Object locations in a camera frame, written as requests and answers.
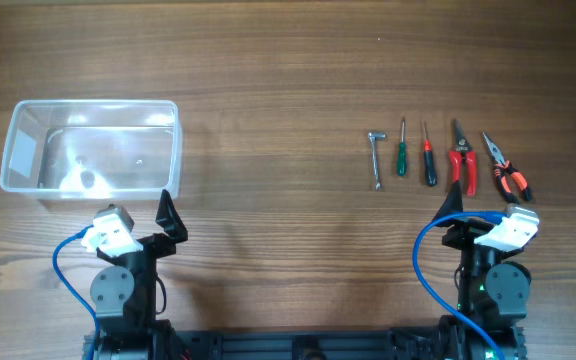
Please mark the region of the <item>black red handled screwdriver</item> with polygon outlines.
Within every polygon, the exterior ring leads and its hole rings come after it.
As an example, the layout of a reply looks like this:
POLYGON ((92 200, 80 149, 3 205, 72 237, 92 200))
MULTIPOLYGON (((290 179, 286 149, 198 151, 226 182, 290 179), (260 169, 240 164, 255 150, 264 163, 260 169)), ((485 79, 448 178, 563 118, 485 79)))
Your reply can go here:
POLYGON ((434 187, 437 185, 437 172, 434 162, 434 153, 432 144, 428 138, 427 125, 421 122, 423 136, 423 160, 424 160, 424 177, 426 185, 434 187))

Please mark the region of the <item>red handled pruning shears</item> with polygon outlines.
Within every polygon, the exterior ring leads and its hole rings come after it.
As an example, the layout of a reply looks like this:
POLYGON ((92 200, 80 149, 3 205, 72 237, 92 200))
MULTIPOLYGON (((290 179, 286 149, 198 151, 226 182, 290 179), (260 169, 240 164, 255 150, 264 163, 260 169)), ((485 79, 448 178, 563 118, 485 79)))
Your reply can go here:
POLYGON ((453 129, 455 147, 449 151, 452 182, 461 181, 462 166, 465 166, 467 175, 466 194, 468 196, 475 196, 478 186, 477 156, 457 119, 453 120, 453 129))

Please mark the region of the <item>orange black needle-nose pliers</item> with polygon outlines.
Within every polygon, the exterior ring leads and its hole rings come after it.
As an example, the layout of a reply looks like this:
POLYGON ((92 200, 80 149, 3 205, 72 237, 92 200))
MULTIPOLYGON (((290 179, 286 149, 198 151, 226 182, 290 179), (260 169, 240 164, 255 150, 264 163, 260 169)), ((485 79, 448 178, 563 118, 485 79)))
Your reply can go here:
POLYGON ((533 199, 532 190, 525 176, 513 165, 511 161, 507 160, 503 156, 501 150, 486 132, 483 132, 482 136, 486 142, 490 156, 494 161, 493 174, 495 183, 504 200, 507 203, 519 203, 519 198, 513 194, 509 185, 507 176, 510 176, 518 186, 521 198, 526 202, 530 202, 533 199))

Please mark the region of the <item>green handled screwdriver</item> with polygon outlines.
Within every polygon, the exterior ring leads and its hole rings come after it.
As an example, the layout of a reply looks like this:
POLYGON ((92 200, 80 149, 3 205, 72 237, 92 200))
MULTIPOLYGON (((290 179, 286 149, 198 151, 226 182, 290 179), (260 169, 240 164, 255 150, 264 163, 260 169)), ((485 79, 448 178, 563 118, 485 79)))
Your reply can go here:
POLYGON ((405 134, 406 134, 406 120, 405 118, 401 119, 401 128, 400 128, 400 141, 399 141, 399 148, 398 148, 398 155, 397 155, 397 162, 396 162, 396 171, 398 176, 405 176, 408 169, 408 161, 407 161, 407 146, 405 142, 405 134))

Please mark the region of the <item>silver L-shaped socket wrench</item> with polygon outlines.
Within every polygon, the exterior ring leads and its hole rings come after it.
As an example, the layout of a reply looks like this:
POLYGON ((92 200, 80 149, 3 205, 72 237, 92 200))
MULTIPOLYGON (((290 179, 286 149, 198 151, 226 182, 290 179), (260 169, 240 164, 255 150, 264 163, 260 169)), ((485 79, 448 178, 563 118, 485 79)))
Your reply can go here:
POLYGON ((375 189, 381 190, 382 183, 381 177, 379 172, 379 158, 378 158, 378 150, 377 150, 377 143, 381 140, 386 139, 386 134, 383 132, 371 131, 368 133, 368 139, 371 145, 372 151, 372 164, 373 164, 373 172, 375 177, 375 189))

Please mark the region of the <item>clear plastic container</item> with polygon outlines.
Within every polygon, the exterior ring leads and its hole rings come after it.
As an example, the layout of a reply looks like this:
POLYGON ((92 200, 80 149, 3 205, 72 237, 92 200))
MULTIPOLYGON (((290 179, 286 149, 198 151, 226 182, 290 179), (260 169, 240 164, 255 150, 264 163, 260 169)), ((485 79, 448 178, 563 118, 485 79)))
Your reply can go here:
POLYGON ((181 113, 169 100, 23 100, 0 172, 9 193, 42 200, 156 200, 180 193, 181 113))

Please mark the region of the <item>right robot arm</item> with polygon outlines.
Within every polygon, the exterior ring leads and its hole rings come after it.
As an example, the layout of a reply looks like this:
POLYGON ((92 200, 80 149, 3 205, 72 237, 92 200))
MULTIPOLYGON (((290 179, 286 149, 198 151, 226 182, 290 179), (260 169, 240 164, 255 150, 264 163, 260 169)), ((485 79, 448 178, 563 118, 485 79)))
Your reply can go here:
MULTIPOLYGON (((461 252, 455 272, 458 312, 483 329, 505 358, 526 360, 526 339, 517 323, 527 315, 531 275, 523 265, 510 260, 518 252, 477 244, 478 237, 493 229, 484 220, 466 217, 441 225, 447 229, 442 244, 461 252)), ((478 332, 454 315, 440 318, 432 340, 436 359, 498 357, 478 332)))

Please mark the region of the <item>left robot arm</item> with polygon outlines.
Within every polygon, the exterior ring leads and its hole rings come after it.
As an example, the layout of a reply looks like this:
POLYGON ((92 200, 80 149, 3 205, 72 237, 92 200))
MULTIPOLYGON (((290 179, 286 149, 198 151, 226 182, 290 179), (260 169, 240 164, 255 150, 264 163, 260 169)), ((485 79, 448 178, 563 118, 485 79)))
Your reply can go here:
POLYGON ((87 251, 106 261, 90 286, 96 330, 84 338, 84 359, 190 359, 191 351, 168 320, 160 320, 167 296, 157 261, 174 255, 188 240, 167 190, 161 192, 155 222, 163 231, 135 238, 134 220, 122 206, 109 205, 93 219, 81 241, 87 251))

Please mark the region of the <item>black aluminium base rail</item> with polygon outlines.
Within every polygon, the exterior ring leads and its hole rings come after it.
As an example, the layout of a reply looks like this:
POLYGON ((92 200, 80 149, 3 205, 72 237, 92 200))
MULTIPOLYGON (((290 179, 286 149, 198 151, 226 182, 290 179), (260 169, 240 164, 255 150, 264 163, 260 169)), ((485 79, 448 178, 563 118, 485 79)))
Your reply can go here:
POLYGON ((374 331, 222 333, 179 332, 174 359, 525 359, 521 328, 491 335, 462 326, 392 328, 374 331))

